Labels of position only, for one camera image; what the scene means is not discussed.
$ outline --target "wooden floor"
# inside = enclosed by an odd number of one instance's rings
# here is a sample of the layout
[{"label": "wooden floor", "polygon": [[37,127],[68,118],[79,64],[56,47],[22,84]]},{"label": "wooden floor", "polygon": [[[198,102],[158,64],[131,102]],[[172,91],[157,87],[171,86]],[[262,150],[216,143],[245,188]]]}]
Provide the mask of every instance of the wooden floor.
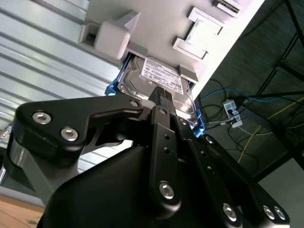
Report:
[{"label": "wooden floor", "polygon": [[0,195],[0,228],[35,228],[44,208]]}]

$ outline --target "yellow cable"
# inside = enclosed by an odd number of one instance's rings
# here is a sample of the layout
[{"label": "yellow cable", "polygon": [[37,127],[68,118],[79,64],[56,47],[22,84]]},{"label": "yellow cable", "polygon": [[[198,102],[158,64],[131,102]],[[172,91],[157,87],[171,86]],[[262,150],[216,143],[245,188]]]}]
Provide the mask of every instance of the yellow cable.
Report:
[{"label": "yellow cable", "polygon": [[[304,97],[300,98],[300,99],[297,100],[296,102],[293,102],[292,104],[286,106],[285,108],[283,108],[283,109],[281,109],[280,111],[276,112],[275,114],[271,115],[270,117],[267,118],[267,120],[271,119],[272,117],[278,115],[279,113],[285,111],[287,108],[293,106],[294,104],[296,104],[297,102],[300,102],[300,101],[302,101],[302,100],[304,100]],[[243,149],[243,152],[242,152],[242,154],[241,154],[241,156],[240,156],[240,158],[239,158],[239,160],[238,160],[238,163],[241,162],[241,159],[242,159],[242,157],[243,157],[243,155],[244,155],[244,153],[245,153],[246,148],[248,147],[248,145],[249,145],[249,143],[250,143],[250,140],[253,138],[253,136],[255,136],[255,134],[258,132],[258,130],[260,130],[260,127],[261,127],[261,125],[259,125],[259,126],[257,127],[257,129],[255,130],[255,132],[253,132],[252,136],[250,136],[250,138],[248,139],[248,141],[247,141],[247,143],[246,143],[246,145],[245,145],[245,147],[244,147],[244,149]]]}]

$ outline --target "black cable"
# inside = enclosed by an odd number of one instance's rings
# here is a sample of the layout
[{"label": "black cable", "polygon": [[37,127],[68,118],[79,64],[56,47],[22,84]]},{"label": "black cable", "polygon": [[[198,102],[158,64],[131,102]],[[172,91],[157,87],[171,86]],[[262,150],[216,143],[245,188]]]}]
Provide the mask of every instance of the black cable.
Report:
[{"label": "black cable", "polygon": [[[219,106],[217,104],[213,104],[213,105],[209,104],[209,105],[203,106],[202,108],[205,109],[207,107],[212,107],[212,106],[218,107],[219,111],[216,112],[215,114],[213,114],[211,117],[207,116],[207,118],[208,118],[209,121],[217,121],[218,119],[220,119],[223,116],[223,107],[221,107],[221,106]],[[214,120],[213,118],[215,118],[216,116],[218,116],[220,113],[221,113],[221,116],[218,119]]]},{"label": "black cable", "polygon": [[[249,139],[251,136],[248,136],[248,137],[242,139],[241,141],[237,142],[237,141],[232,137],[232,135],[230,134],[230,129],[231,129],[231,127],[232,127],[232,125],[228,128],[228,135],[229,135],[229,137],[230,137],[231,140],[236,144],[237,149],[238,149],[238,146],[240,146],[241,149],[244,149],[244,147],[242,147],[242,146],[239,145],[239,144],[240,144],[242,141],[244,141],[245,139]],[[260,134],[262,130],[263,130],[263,127],[262,127],[261,130],[260,130],[259,132],[257,132],[256,134]]]},{"label": "black cable", "polygon": [[213,128],[216,128],[216,127],[219,127],[219,126],[222,126],[222,125],[221,125],[221,124],[217,124],[217,125],[215,125],[215,126],[213,126],[213,127],[205,128],[205,130],[210,130],[210,129],[213,129]]},{"label": "black cable", "polygon": [[295,101],[295,100],[293,100],[293,99],[287,98],[287,97],[285,97],[285,96],[277,96],[277,97],[280,97],[280,98],[282,98],[282,99],[285,99],[285,100],[288,100],[288,101],[292,101],[292,102],[294,102],[294,103],[297,103],[298,105],[303,105],[303,106],[304,106],[303,102],[298,102],[298,101]]},{"label": "black cable", "polygon": [[204,124],[205,127],[207,127],[208,124],[209,124],[208,116],[207,116],[207,113],[205,112],[205,110],[202,108],[202,105],[201,105],[201,102],[200,102],[200,94],[198,94],[198,101],[195,104],[199,104],[199,109],[200,109],[200,112],[203,116],[203,124]]},{"label": "black cable", "polygon": [[297,130],[295,130],[295,129],[293,129],[293,131],[291,131],[291,129],[287,129],[286,133],[289,133],[289,134],[291,134],[292,136],[298,136],[298,137],[301,136],[301,137],[304,137],[304,133],[299,132],[299,131],[297,131]]},{"label": "black cable", "polygon": [[296,113],[297,111],[299,111],[301,108],[302,108],[302,106],[298,106],[298,107],[296,108],[296,110],[294,110],[293,112],[291,112],[291,113],[289,114],[289,116],[290,116],[290,117],[294,116],[295,113]]},{"label": "black cable", "polygon": [[222,89],[224,91],[224,101],[226,101],[227,100],[227,93],[226,93],[226,90],[225,90],[224,86],[218,80],[216,80],[216,79],[212,78],[212,79],[210,79],[210,81],[214,81],[214,82],[218,83],[222,87]]},{"label": "black cable", "polygon": [[244,109],[242,110],[242,111],[240,111],[238,114],[233,114],[232,112],[232,110],[231,109],[229,109],[227,112],[230,114],[230,115],[232,115],[232,116],[237,116],[237,115],[240,115],[243,111],[245,111],[252,103],[254,103],[255,101],[252,101],[252,102],[250,102],[246,107],[244,107]]},{"label": "black cable", "polygon": [[284,1],[281,1],[277,6],[275,6],[268,14],[266,14],[266,16],[256,25],[254,26],[254,28],[249,31],[248,33],[244,34],[243,36],[241,36],[240,38],[238,38],[238,40],[241,40],[243,38],[245,38],[246,36],[248,36],[250,33],[254,32],[258,27],[261,26],[261,24],[263,24],[269,17],[271,14],[273,14],[273,12],[282,4],[284,3]]},{"label": "black cable", "polygon": [[303,111],[300,111],[300,112],[297,112],[294,114],[294,116],[288,121],[287,125],[286,125],[286,128],[289,128],[290,127],[290,124],[291,122],[301,113],[304,113],[304,110]]},{"label": "black cable", "polygon": [[[240,151],[238,149],[225,149],[225,150],[226,151],[238,151],[238,152],[242,153],[242,151]],[[252,157],[256,161],[256,167],[255,167],[255,169],[252,172],[250,172],[250,174],[255,173],[257,171],[258,167],[259,167],[258,158],[256,156],[252,155],[252,154],[249,154],[249,153],[245,153],[244,152],[244,154],[247,155],[247,156]]]}]

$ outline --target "black metal frame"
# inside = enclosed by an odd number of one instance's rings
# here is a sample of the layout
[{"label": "black metal frame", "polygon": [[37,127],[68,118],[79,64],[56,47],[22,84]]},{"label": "black metal frame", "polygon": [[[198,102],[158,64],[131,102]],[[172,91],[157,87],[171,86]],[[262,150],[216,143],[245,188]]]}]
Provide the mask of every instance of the black metal frame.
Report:
[{"label": "black metal frame", "polygon": [[[283,55],[279,59],[278,64],[273,68],[273,70],[270,72],[269,76],[267,79],[264,81],[264,83],[261,85],[259,88],[258,92],[256,95],[250,95],[250,96],[240,96],[237,98],[239,101],[239,104],[243,103],[245,99],[248,97],[259,99],[259,98],[267,98],[267,97],[280,97],[280,96],[287,96],[287,95],[304,95],[304,91],[296,91],[296,92],[284,92],[284,93],[276,93],[276,94],[265,94],[263,95],[262,93],[264,90],[267,88],[271,80],[274,78],[278,70],[284,70],[291,75],[295,76],[299,80],[301,80],[304,83],[304,75],[301,74],[300,72],[296,71],[292,67],[288,66],[285,63],[286,58],[288,57],[289,53],[291,52],[292,48],[296,44],[297,40],[300,39],[302,46],[304,48],[304,34],[303,31],[301,30],[300,24],[297,20],[297,17],[295,15],[295,12],[293,10],[293,7],[291,5],[291,2],[289,0],[285,0],[287,9],[290,13],[290,16],[292,18],[292,21],[294,23],[294,27],[296,28],[296,33],[292,37],[291,41],[289,42],[287,48],[285,49]],[[293,144],[286,138],[285,136],[285,129],[282,127],[276,127],[273,126],[268,120],[263,119],[256,113],[246,109],[244,106],[240,106],[238,111],[242,112],[243,115],[253,119],[255,122],[259,123],[265,128],[268,128],[272,130],[275,134],[275,136],[279,139],[279,141],[282,143],[282,145],[286,148],[287,154],[284,155],[283,157],[279,158],[277,161],[275,161],[273,164],[268,166],[266,169],[261,171],[255,179],[257,181],[260,181],[264,177],[266,177],[268,174],[272,173],[275,169],[283,165],[285,162],[290,160],[291,158],[294,158],[296,162],[301,166],[301,168],[304,170],[304,157],[302,156],[302,153],[304,152],[304,142],[300,143],[297,146],[293,146]]]},{"label": "black metal frame", "polygon": [[[52,121],[36,123],[35,112],[50,114]],[[67,126],[78,132],[75,141],[60,135]],[[124,139],[133,140],[133,146],[69,176],[81,153]],[[214,138],[193,135],[176,116],[171,94],[159,87],[149,101],[122,94],[21,105],[4,159],[10,161],[7,170],[24,171],[47,203],[39,228],[271,228],[290,223],[282,207]],[[169,190],[171,198],[161,192],[161,184],[174,190],[173,196]]]}]

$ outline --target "hard drive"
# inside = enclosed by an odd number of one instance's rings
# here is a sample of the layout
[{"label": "hard drive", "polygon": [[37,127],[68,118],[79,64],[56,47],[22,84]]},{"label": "hard drive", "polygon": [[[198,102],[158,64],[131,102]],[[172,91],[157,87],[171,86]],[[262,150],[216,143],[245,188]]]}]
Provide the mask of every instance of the hard drive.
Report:
[{"label": "hard drive", "polygon": [[189,83],[178,71],[160,61],[135,56],[127,65],[118,89],[128,95],[147,100],[156,86],[172,94],[177,116],[197,125],[197,115]]}]

